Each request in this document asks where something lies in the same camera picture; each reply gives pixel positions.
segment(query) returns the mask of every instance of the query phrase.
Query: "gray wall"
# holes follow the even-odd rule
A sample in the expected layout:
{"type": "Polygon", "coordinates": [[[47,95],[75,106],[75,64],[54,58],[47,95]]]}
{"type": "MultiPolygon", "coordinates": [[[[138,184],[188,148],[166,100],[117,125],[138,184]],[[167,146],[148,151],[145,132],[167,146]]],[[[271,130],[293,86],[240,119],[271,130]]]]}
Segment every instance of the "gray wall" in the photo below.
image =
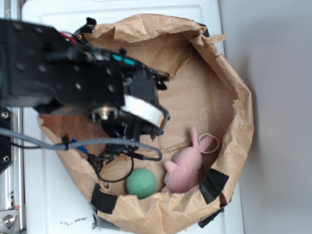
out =
{"type": "Polygon", "coordinates": [[[245,234],[312,233],[312,1],[219,4],[226,57],[253,92],[245,234]]]}

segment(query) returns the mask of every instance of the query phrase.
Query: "gray braided cable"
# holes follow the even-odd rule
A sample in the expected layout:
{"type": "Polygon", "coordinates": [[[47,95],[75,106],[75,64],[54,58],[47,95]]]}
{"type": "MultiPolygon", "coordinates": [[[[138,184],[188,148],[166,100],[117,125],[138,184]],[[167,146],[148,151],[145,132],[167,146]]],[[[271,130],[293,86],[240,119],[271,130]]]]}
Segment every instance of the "gray braided cable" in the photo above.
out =
{"type": "Polygon", "coordinates": [[[158,154],[158,159],[157,161],[162,160],[162,153],[159,149],[151,147],[146,144],[142,144],[137,141],[132,141],[132,140],[127,140],[127,139],[118,139],[118,138],[94,138],[94,139],[88,139],[88,140],[82,140],[82,141],[77,141],[77,142],[71,142],[68,144],[68,147],[65,144],[49,144],[45,143],[41,140],[37,140],[35,138],[32,138],[30,136],[26,136],[24,134],[16,133],[12,130],[8,130],[5,128],[0,127],[0,135],[6,136],[6,137],[12,137],[12,138],[18,138],[24,141],[28,141],[30,143],[33,143],[41,148],[45,148],[48,150],[66,150],[72,149],[72,148],[78,148],[80,146],[85,146],[85,145],[96,145],[96,144],[115,144],[115,145],[133,145],[136,147],[141,147],[147,150],[154,151],[158,154]]]}

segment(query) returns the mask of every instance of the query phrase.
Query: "brown paper bag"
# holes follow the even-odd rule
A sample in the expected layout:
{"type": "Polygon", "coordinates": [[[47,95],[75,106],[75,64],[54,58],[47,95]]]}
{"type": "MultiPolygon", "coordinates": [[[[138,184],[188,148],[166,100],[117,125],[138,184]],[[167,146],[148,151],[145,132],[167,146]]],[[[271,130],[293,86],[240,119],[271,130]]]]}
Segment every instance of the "brown paper bag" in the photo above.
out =
{"type": "MultiPolygon", "coordinates": [[[[213,43],[225,36],[205,37],[205,30],[205,26],[188,19],[143,14],[114,24],[96,25],[93,34],[85,35],[94,45],[113,51],[126,48],[127,56],[170,74],[168,90],[158,93],[171,120],[164,135],[156,140],[147,136],[140,139],[158,147],[164,160],[172,159],[190,144],[191,126],[197,127],[200,134],[210,133],[220,139],[219,150],[203,156],[203,180],[199,185],[184,194],[155,193],[143,200],[127,195],[125,181],[100,181],[80,151],[58,152],[78,189],[98,210],[98,216],[122,231],[174,234],[231,201],[253,138],[252,97],[225,57],[216,55],[213,43]],[[106,209],[103,203],[112,207],[106,209]]],[[[40,125],[54,143],[59,143],[65,134],[77,140],[107,136],[101,125],[84,116],[41,117],[40,125]]],[[[87,149],[98,155],[104,145],[87,149]]],[[[147,168],[155,174],[157,192],[164,186],[164,160],[135,159],[135,168],[147,168]]],[[[120,155],[103,167],[101,176],[119,179],[129,172],[130,166],[129,158],[120,155]]]]}

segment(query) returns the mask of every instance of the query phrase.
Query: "pink stuffed bunny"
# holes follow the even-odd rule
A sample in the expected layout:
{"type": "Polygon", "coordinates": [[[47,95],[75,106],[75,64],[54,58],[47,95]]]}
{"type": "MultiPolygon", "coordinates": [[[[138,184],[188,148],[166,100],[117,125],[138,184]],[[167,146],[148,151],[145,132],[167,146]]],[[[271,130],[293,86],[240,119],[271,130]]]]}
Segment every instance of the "pink stuffed bunny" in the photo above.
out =
{"type": "Polygon", "coordinates": [[[193,146],[187,147],[176,154],[173,161],[165,161],[164,166],[168,171],[165,176],[165,187],[162,192],[185,193],[198,184],[198,171],[202,166],[200,151],[206,151],[213,141],[211,136],[201,140],[199,148],[198,133],[195,127],[191,128],[193,146]]]}

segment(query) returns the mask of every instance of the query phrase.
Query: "green ball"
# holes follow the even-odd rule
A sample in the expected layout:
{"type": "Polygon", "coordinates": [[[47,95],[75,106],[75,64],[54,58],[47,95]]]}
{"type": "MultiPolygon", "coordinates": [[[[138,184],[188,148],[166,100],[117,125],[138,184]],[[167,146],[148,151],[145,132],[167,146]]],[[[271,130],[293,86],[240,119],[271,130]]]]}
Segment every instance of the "green ball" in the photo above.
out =
{"type": "Polygon", "coordinates": [[[137,195],[138,199],[144,199],[152,195],[157,186],[154,174],[144,168],[136,169],[126,180],[126,188],[129,194],[137,195]]]}

